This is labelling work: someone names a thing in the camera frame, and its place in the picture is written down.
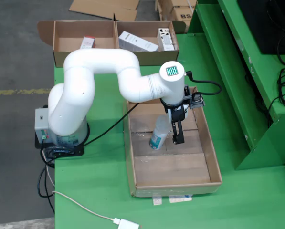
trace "green table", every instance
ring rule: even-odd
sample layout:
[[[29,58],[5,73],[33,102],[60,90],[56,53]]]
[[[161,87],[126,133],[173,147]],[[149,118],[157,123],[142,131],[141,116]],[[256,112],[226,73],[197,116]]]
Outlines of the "green table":
[[[196,79],[215,80],[224,85],[205,35],[184,34],[177,38],[178,61],[185,69],[192,70]],[[156,73],[159,67],[141,67],[141,72],[143,75]],[[63,69],[55,68],[55,83],[62,81]],[[90,139],[122,116],[124,102],[116,75],[96,75],[95,84],[95,100],[87,115]],[[207,84],[197,87],[199,91],[216,90]],[[150,198],[131,197],[122,123],[87,146],[82,157],[56,161],[56,190],[99,214],[130,220],[144,229],[285,228],[285,168],[236,171],[235,167],[250,149],[226,89],[223,87],[221,94],[204,99],[204,111],[223,178],[223,185],[216,193],[174,204],[163,198],[159,206],[153,206]],[[55,209],[57,229],[117,228],[111,221],[94,216],[59,195],[55,197]]]

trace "cardboard box flap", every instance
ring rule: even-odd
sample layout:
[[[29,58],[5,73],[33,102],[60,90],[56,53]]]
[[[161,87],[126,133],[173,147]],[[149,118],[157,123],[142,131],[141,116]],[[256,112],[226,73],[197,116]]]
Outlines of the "cardboard box flap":
[[[54,33],[54,21],[40,21],[37,23],[37,30],[40,39],[53,46],[53,33]]]
[[[115,5],[124,9],[135,10],[138,6],[139,0],[89,0],[97,1],[107,5]]]
[[[112,19],[115,17],[119,21],[134,21],[137,15],[136,10],[124,9],[115,5],[104,4],[91,0],[74,0],[69,11],[96,15]]]

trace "open cardboard box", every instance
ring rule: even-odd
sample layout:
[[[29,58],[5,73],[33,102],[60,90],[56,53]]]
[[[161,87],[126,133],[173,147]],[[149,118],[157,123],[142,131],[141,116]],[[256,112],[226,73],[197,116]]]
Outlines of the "open cardboard box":
[[[84,36],[95,37],[95,48],[118,49],[118,37],[123,31],[158,44],[158,28],[170,29],[176,50],[134,52],[140,65],[161,65],[175,61],[179,53],[175,32],[184,33],[185,27],[182,21],[40,21],[37,24],[41,40],[53,47],[56,67],[63,67],[67,55],[80,48]]]
[[[40,21],[38,33],[53,47],[56,67],[63,67],[69,53],[80,49],[84,36],[95,37],[95,48],[118,48],[114,21]]]
[[[124,113],[135,104],[126,102]],[[182,122],[185,143],[169,136],[160,150],[149,146],[160,100],[139,104],[124,120],[129,189],[132,196],[152,197],[215,192],[222,177],[202,107],[189,110]]]
[[[139,59],[140,65],[162,65],[167,61],[176,61],[179,45],[171,21],[116,21],[118,37],[123,31],[145,39],[158,45],[157,34],[159,28],[169,28],[174,44],[174,51],[133,52]]]

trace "cardboard box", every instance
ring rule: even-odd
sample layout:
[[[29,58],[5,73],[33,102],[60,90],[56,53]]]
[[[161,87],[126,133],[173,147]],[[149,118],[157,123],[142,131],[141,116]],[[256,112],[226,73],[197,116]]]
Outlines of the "cardboard box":
[[[174,45],[168,28],[159,28],[157,41],[160,51],[173,51]]]
[[[124,113],[133,106],[126,102]],[[222,177],[203,108],[195,108],[182,122],[185,143],[174,145],[170,136],[160,150],[154,150],[149,140],[156,118],[164,113],[160,100],[153,100],[139,104],[124,120],[131,195],[152,197],[215,192],[222,184]]]
[[[179,46],[172,22],[170,21],[116,21],[117,34],[124,31],[158,45],[159,28],[169,28],[174,51],[165,52],[133,52],[139,59],[140,65],[162,65],[167,61],[177,60]]]
[[[40,21],[37,28],[41,40],[53,47],[56,67],[80,49],[84,36],[95,37],[95,48],[119,48],[114,21]]]
[[[131,52],[154,52],[158,50],[158,45],[148,42],[126,31],[123,31],[123,33],[119,36],[119,47]]]
[[[197,0],[157,0],[161,20],[183,21],[188,31]]]
[[[74,0],[69,11],[96,15],[119,21],[134,21],[139,0]]]
[[[190,5],[188,4],[187,0],[159,0],[159,3],[161,5],[162,11],[165,15],[171,14],[173,8],[189,8],[190,6],[192,9],[194,9],[196,5],[197,0],[189,0]]]
[[[174,7],[170,14],[169,19],[175,21],[191,21],[192,12],[188,7],[180,7],[180,8]]]

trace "sticker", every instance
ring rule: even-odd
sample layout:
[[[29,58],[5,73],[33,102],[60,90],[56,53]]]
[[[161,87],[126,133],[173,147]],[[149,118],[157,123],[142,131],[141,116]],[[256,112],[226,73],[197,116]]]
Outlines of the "sticker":
[[[170,37],[168,35],[163,35],[162,39],[163,39],[164,44],[171,44]]]
[[[62,137],[57,135],[56,137],[57,137],[57,143],[62,146],[72,146],[79,142],[79,139],[75,135],[67,137]]]
[[[150,140],[150,147],[152,147],[153,149],[157,149],[160,141],[161,141],[161,137],[157,137],[153,132],[153,135]]]
[[[169,196],[170,203],[179,203],[179,202],[185,202],[185,201],[191,201],[192,195],[174,195]]]
[[[161,196],[153,196],[153,205],[161,205],[162,197]]]

